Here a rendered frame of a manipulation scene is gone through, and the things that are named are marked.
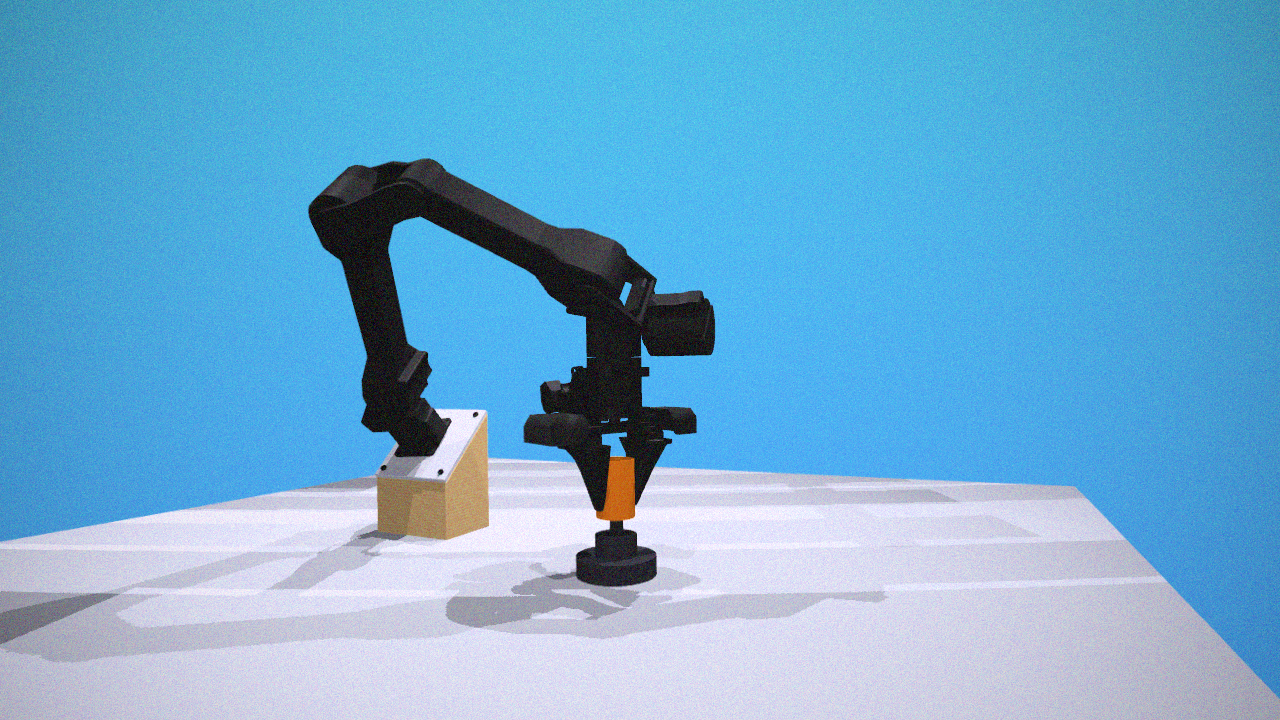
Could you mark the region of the orange cylinder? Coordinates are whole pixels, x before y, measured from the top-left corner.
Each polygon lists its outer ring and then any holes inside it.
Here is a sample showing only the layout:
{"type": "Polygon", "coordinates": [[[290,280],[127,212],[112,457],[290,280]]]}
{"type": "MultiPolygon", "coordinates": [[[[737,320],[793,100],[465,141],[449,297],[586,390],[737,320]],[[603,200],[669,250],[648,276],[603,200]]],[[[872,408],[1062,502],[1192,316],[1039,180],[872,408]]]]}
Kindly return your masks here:
{"type": "Polygon", "coordinates": [[[611,457],[605,505],[596,512],[602,520],[631,520],[635,518],[634,457],[611,457]]]}

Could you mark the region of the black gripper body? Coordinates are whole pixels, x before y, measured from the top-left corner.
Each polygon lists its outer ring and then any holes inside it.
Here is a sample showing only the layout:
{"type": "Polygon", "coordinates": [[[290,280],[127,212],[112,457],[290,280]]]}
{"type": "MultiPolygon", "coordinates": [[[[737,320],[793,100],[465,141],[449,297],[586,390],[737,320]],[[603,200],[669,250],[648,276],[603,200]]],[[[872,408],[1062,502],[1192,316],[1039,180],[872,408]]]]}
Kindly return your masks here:
{"type": "Polygon", "coordinates": [[[641,357],[586,357],[588,407],[580,414],[531,414],[524,424],[524,443],[549,447],[600,446],[603,434],[626,433],[627,438],[660,439],[663,430],[676,436],[698,433],[691,407],[643,406],[643,377],[650,377],[641,357]],[[585,418],[588,416],[588,418],[585,418]],[[628,418],[626,421],[621,419],[628,418]],[[604,423],[602,423],[604,421],[604,423]]]}

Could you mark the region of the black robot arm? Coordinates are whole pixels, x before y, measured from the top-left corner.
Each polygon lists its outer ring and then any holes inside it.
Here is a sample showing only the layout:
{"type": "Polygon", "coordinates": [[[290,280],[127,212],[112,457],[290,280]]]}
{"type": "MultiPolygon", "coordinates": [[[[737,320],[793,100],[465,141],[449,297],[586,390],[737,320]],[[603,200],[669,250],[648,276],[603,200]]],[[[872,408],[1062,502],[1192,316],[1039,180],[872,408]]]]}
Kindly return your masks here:
{"type": "Polygon", "coordinates": [[[586,357],[641,357],[641,337],[650,356],[713,354],[716,315],[703,291],[655,293],[657,278],[616,240],[541,222],[430,158],[347,167],[308,219],[343,264],[364,338],[361,423],[389,432],[396,457],[431,456],[452,423],[420,397],[433,369],[408,343],[388,252],[393,225],[416,217],[524,268],[566,313],[586,316],[586,357]]]}

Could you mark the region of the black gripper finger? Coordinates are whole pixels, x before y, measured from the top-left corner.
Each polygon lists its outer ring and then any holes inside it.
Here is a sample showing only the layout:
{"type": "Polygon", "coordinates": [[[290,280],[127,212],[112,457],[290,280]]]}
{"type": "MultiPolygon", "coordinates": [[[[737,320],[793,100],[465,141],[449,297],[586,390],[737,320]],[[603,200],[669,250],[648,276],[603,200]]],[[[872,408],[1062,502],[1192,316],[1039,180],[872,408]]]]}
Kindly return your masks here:
{"type": "Polygon", "coordinates": [[[620,437],[620,442],[625,448],[626,457],[634,457],[636,506],[660,454],[663,454],[667,445],[672,445],[672,439],[635,439],[626,436],[620,437]]]}
{"type": "Polygon", "coordinates": [[[611,445],[577,447],[562,446],[576,462],[581,473],[593,509],[603,512],[605,505],[605,492],[611,462],[611,445]]]}

